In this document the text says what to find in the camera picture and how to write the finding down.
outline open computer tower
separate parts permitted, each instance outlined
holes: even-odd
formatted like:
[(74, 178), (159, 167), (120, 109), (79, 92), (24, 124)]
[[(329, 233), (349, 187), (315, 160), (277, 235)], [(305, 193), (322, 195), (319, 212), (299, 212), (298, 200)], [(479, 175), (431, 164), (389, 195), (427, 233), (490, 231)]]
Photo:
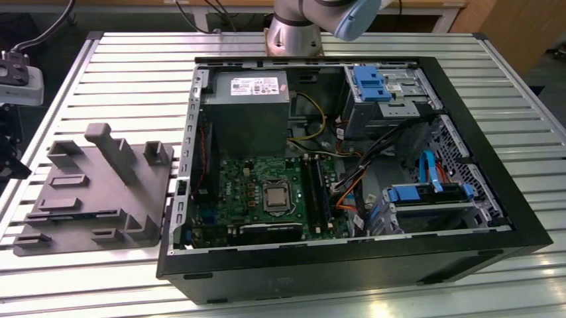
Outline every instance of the open computer tower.
[(198, 59), (158, 266), (194, 302), (450, 282), (549, 244), (435, 58)]

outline sticker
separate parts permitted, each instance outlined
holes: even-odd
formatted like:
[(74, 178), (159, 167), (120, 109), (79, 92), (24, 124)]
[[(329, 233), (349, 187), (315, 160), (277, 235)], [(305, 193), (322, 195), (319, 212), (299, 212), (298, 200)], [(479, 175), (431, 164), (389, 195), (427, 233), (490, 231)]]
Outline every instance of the sticker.
[(345, 129), (337, 128), (337, 138), (345, 140)]
[(387, 90), (390, 91), (402, 91), (399, 84), (387, 84)]
[(369, 196), (366, 198), (366, 204), (374, 204), (377, 198), (378, 197), (375, 195), (369, 194)]
[(358, 216), (358, 214), (354, 216), (354, 223), (355, 223), (355, 225), (357, 225), (361, 229), (363, 229), (363, 220), (362, 220), (362, 218)]
[(278, 95), (277, 78), (235, 78), (231, 82), (230, 95)]

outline ram slot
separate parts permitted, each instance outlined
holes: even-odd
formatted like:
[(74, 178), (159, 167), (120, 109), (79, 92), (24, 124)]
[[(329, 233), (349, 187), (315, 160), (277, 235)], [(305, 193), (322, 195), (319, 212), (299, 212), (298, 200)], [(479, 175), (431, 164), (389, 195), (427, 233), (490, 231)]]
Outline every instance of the ram slot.
[(301, 173), (307, 204), (309, 228), (311, 232), (317, 233), (317, 229), (321, 231), (327, 230), (331, 222), (329, 194), (326, 192), (321, 162), (314, 158), (303, 160)]

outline wooden cabinet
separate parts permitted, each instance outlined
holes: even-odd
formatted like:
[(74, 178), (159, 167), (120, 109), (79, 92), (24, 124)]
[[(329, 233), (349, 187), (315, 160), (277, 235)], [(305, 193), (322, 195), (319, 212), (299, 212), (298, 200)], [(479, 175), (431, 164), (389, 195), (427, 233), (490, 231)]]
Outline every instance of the wooden cabinet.
[(565, 17), (565, 0), (470, 0), (450, 32), (482, 32), (524, 75), (566, 30)]

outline aluminum extrusion table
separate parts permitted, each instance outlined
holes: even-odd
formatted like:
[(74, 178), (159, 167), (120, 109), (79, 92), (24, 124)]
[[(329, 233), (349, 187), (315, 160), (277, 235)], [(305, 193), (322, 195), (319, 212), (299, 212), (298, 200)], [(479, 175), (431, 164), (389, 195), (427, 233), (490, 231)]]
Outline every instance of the aluminum extrusion table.
[(87, 40), (26, 152), (34, 174), (12, 180), (0, 198), (0, 315), (564, 317), (566, 133), (493, 45), (469, 34), (367, 34), (353, 43), (325, 35), (323, 46), (333, 56), (438, 57), (554, 244), (451, 284), (210, 306), (155, 279), (158, 246), (16, 257), (12, 243), (50, 170), (52, 141), (86, 144), (88, 123), (104, 121), (115, 138), (174, 142), (179, 156), (194, 58), (266, 54), (261, 33), (106, 33)]

